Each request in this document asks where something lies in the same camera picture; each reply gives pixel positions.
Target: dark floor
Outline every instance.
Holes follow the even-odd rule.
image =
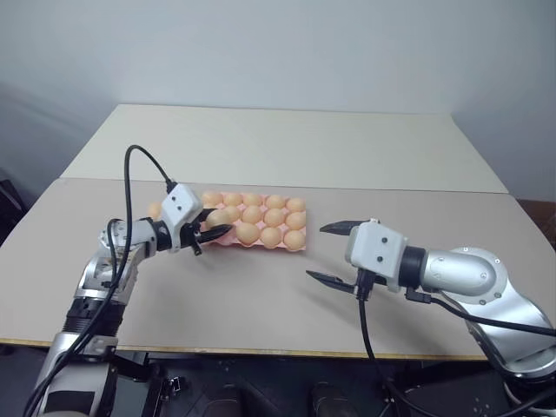
[[[0,415],[21,415],[44,355],[43,351],[29,347],[0,355]],[[129,359],[142,358],[142,354],[123,355]],[[210,393],[224,384],[241,389],[244,411],[249,417],[308,416],[309,392],[319,381],[341,389],[360,416],[379,416],[386,406],[380,380],[366,360],[164,354],[150,357],[168,369],[169,377],[184,376],[188,384],[180,395],[164,404],[163,417],[202,416]],[[417,361],[383,361],[381,365],[388,374],[430,366]],[[461,369],[467,367],[466,363],[460,365]],[[140,416],[147,391],[146,384],[120,378],[112,415]],[[482,417],[507,410],[500,378],[495,374],[460,378],[457,386],[444,383],[410,395],[427,409],[451,417]],[[381,417],[396,415],[394,409],[395,406],[390,407]]]

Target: egg tray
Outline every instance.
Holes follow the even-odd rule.
[[[239,194],[243,197],[247,194],[247,193],[220,193],[222,195],[222,197],[226,197],[226,195],[229,194]],[[262,212],[262,219],[260,222],[255,223],[255,226],[259,229],[259,231],[262,231],[264,228],[267,227],[267,224],[264,222],[264,215],[268,210],[268,207],[265,205],[265,201],[267,200],[267,197],[269,197],[269,195],[265,195],[265,194],[259,194],[258,196],[260,196],[261,200],[262,200],[262,204],[260,204],[258,207],[259,209],[261,209]],[[286,203],[288,203],[288,199],[290,197],[286,197],[285,195],[281,196],[282,198],[284,198],[284,200],[286,200]],[[212,209],[225,209],[227,206],[226,204],[224,204],[223,202],[216,204],[216,205],[212,205],[212,204],[205,204],[204,205],[205,208],[212,208]],[[243,202],[239,205],[236,206],[242,213],[243,215],[243,210],[247,207],[247,205],[243,204]],[[288,217],[288,215],[290,213],[293,213],[292,211],[288,210],[286,207],[281,209],[281,212],[284,214],[284,221],[286,221],[286,217]],[[236,220],[235,222],[233,222],[232,224],[234,224],[235,226],[244,223],[242,221],[242,215],[240,215],[240,218],[238,220]],[[280,231],[281,231],[281,236],[282,236],[282,241],[275,247],[275,248],[285,248],[287,251],[289,252],[299,252],[301,250],[305,250],[306,246],[303,246],[302,248],[299,248],[297,250],[291,250],[289,249],[286,244],[283,241],[284,236],[286,235],[286,233],[289,231],[289,227],[284,223],[280,224],[279,226],[276,226]],[[307,239],[307,233],[306,233],[306,227],[300,228],[299,231],[303,233],[303,235],[306,237]],[[216,239],[214,241],[212,241],[211,243],[217,243],[219,245],[222,246],[230,246],[230,245],[241,245],[244,248],[252,248],[253,246],[262,246],[264,247],[261,239],[257,239],[254,243],[250,244],[250,245],[246,245],[242,242],[240,242],[236,235],[235,235],[235,228],[233,228],[232,230],[230,230],[227,234],[225,234],[223,237]]]

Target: white wall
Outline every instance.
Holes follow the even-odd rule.
[[[32,200],[116,103],[440,112],[556,200],[555,38],[553,0],[4,0],[0,167]]]

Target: wooden table edge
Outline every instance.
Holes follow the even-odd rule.
[[[35,348],[49,348],[49,341],[27,341],[24,339],[3,339],[0,344],[29,346]],[[268,356],[294,356],[294,357],[320,357],[364,359],[367,354],[363,352],[327,352],[320,350],[282,350],[282,349],[250,349],[250,348],[222,348],[222,347],[164,347],[164,346],[133,346],[121,345],[118,350],[158,352],[172,354],[252,354]],[[485,361],[487,358],[481,354],[377,354],[379,359],[413,360],[413,361]]]

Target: egg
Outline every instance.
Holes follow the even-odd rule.
[[[251,223],[241,223],[235,226],[237,240],[245,246],[250,246],[259,239],[259,228]]]
[[[262,212],[259,206],[249,206],[243,210],[242,220],[246,223],[256,224],[260,222]]]
[[[246,206],[260,206],[262,198],[258,194],[246,194],[243,196],[243,204]]]
[[[147,208],[147,216],[151,217],[153,220],[158,220],[162,212],[162,204],[159,202],[152,202]]]
[[[291,230],[299,230],[300,228],[304,228],[306,221],[307,219],[305,213],[295,212],[286,217],[286,225]]]
[[[261,232],[261,242],[267,249],[274,249],[281,242],[281,231],[278,228],[264,228]]]
[[[207,220],[205,221],[207,228],[213,228],[214,226],[218,226],[220,224],[230,224],[230,223],[231,221],[229,215],[224,210],[215,210],[211,212],[207,216]]]
[[[284,223],[284,214],[279,208],[271,208],[264,214],[264,222],[267,226],[275,228]]]
[[[242,203],[242,195],[229,193],[224,196],[224,204],[227,206],[239,206]]]
[[[299,230],[290,230],[284,236],[284,244],[289,250],[299,250],[305,246],[305,235]]]
[[[286,209],[292,212],[305,211],[305,200],[298,197],[290,198],[286,203]]]
[[[267,197],[265,204],[269,209],[283,209],[286,200],[281,195],[270,195]]]
[[[222,194],[215,191],[205,191],[201,195],[201,200],[203,204],[208,204],[211,206],[216,206],[222,202]]]
[[[242,212],[236,206],[226,206],[223,210],[228,213],[229,220],[232,223],[236,222],[242,216]]]

